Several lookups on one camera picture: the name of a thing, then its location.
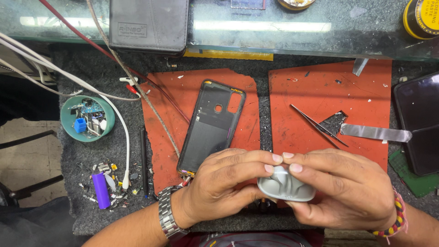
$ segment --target black pen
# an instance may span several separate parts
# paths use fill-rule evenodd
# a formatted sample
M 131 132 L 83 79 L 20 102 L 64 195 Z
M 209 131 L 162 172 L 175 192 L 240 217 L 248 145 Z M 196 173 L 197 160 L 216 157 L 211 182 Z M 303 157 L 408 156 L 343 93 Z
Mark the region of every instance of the black pen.
M 145 198 L 148 198 L 148 172 L 146 167 L 146 130 L 145 126 L 140 128 L 140 152 L 142 154 L 142 176 L 143 176 L 143 191 L 145 192 Z

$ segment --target green bowl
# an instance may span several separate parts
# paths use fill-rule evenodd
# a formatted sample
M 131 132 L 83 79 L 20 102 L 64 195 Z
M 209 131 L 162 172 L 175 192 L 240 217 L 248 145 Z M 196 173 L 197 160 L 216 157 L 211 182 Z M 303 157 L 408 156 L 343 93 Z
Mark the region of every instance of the green bowl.
M 106 126 L 104 132 L 100 136 L 97 136 L 97 137 L 94 137 L 91 139 L 88 139 L 87 137 L 85 137 L 81 133 L 76 132 L 76 130 L 72 127 L 73 123 L 76 120 L 76 114 L 73 114 L 73 115 L 70 114 L 70 110 L 67 109 L 68 107 L 70 107 L 72 105 L 77 105 L 77 104 L 82 103 L 82 100 L 85 98 L 93 99 L 99 105 L 101 105 L 102 109 L 104 109 L 105 117 L 107 120 L 107 126 Z M 61 124 L 62 124 L 62 126 L 64 127 L 64 129 L 68 135 L 70 135 L 74 139 L 81 141 L 81 142 L 93 142 L 93 141 L 96 141 L 97 139 L 103 137 L 108 132 L 110 132 L 111 129 L 113 128 L 114 120 L 115 120 L 115 115 L 114 115 L 113 108 L 105 100 L 103 100 L 101 98 L 90 97 L 90 96 L 85 96 L 85 95 L 77 95 L 77 96 L 73 96 L 73 97 L 69 98 L 61 107 Z

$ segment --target red clip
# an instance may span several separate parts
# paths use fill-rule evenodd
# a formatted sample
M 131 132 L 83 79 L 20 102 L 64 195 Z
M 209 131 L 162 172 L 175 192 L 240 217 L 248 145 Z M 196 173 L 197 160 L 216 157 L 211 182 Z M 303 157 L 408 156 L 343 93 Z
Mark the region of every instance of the red clip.
M 137 93 L 136 89 L 134 89 L 134 87 L 129 84 L 126 85 L 126 88 L 128 88 L 128 90 L 130 90 L 133 94 Z

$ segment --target purple battery cell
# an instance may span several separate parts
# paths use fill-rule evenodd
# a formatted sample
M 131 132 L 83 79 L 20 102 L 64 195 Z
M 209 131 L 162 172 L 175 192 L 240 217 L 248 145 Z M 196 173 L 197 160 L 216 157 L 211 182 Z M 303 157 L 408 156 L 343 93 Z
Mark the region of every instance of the purple battery cell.
M 108 195 L 107 182 L 103 172 L 91 175 L 96 191 L 97 202 L 100 209 L 110 206 L 110 196 Z

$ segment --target wristwatch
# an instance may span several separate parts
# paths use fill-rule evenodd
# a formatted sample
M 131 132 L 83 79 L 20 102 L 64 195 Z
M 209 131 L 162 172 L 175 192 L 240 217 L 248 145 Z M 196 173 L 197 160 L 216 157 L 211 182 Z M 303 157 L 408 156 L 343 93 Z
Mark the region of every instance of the wristwatch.
M 158 218 L 162 231 L 169 240 L 178 240 L 189 233 L 189 230 L 177 226 L 171 210 L 171 194 L 182 188 L 181 186 L 169 186 L 158 193 Z

